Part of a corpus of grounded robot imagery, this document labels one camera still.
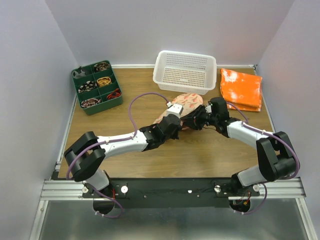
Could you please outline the orange white cloth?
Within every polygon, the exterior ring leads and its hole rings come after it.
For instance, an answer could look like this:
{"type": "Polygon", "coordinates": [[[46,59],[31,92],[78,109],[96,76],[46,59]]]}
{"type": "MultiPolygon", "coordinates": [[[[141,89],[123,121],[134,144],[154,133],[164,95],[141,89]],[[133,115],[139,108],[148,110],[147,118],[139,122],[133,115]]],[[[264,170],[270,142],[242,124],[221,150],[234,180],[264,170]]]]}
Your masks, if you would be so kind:
{"type": "Polygon", "coordinates": [[[241,111],[260,112],[262,107],[261,76],[241,73],[230,69],[220,70],[222,97],[241,111]]]}

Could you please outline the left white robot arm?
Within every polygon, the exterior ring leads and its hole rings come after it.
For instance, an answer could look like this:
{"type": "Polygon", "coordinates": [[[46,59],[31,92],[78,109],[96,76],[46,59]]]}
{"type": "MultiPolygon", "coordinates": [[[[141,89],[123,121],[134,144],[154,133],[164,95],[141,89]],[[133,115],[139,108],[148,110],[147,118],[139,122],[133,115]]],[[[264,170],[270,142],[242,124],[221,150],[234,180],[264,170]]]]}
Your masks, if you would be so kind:
{"type": "Polygon", "coordinates": [[[108,175],[100,169],[103,160],[130,152],[144,152],[158,148],[169,139],[178,139],[181,120],[170,113],[159,123],[116,136],[96,136],[93,131],[84,133],[64,152],[68,164],[66,178],[85,181],[101,198],[111,191],[108,175]]]}

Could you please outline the pink floral laundry bag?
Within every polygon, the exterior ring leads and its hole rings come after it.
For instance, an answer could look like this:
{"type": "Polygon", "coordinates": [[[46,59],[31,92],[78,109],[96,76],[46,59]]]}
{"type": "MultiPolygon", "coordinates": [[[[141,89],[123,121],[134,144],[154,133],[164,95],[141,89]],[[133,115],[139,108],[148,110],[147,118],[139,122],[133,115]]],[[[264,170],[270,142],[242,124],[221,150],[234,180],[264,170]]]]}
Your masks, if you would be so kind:
{"type": "Polygon", "coordinates": [[[182,106],[181,117],[185,117],[190,114],[199,106],[203,105],[204,101],[201,95],[196,93],[183,93],[175,97],[172,104],[178,104],[182,106]]]}

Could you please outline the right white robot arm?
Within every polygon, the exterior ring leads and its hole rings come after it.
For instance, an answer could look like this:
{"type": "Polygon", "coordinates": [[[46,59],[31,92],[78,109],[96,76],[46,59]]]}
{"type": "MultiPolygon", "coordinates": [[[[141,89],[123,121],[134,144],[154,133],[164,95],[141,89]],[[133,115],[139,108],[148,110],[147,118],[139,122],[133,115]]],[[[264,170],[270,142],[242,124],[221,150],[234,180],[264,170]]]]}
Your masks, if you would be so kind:
{"type": "Polygon", "coordinates": [[[255,184],[292,179],[300,170],[300,161],[285,132],[261,130],[250,126],[246,120],[231,117],[222,97],[212,98],[207,106],[197,107],[181,120],[193,130],[213,126],[221,135],[256,149],[258,164],[231,176],[230,191],[236,196],[243,195],[255,184]]]}

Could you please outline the white plastic basket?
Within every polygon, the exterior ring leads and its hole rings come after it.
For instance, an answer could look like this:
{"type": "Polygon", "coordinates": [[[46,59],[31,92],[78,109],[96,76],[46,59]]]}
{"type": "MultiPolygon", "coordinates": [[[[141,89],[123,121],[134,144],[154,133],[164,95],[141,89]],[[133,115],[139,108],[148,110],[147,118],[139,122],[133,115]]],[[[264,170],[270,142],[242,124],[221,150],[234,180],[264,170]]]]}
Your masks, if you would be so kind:
{"type": "Polygon", "coordinates": [[[205,95],[216,87],[217,61],[210,55],[162,50],[152,80],[161,90],[205,95]]]}

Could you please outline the green compartment tray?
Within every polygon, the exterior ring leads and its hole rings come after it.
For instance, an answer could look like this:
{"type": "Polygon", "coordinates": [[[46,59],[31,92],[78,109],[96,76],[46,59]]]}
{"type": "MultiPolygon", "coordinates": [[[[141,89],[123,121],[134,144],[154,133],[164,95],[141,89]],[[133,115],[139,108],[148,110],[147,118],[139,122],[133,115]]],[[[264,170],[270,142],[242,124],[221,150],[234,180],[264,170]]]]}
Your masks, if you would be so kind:
{"type": "Polygon", "coordinates": [[[88,116],[109,110],[123,104],[122,90],[111,63],[108,70],[94,72],[94,65],[101,62],[110,63],[108,60],[102,60],[89,65],[80,66],[85,71],[86,76],[79,79],[74,79],[72,77],[72,71],[78,69],[79,67],[71,71],[71,79],[76,91],[79,106],[88,116]],[[97,88],[88,92],[78,93],[79,86],[87,81],[95,81],[97,83],[97,88]],[[82,108],[81,101],[90,98],[101,99],[101,103],[89,108],[82,108]]]}

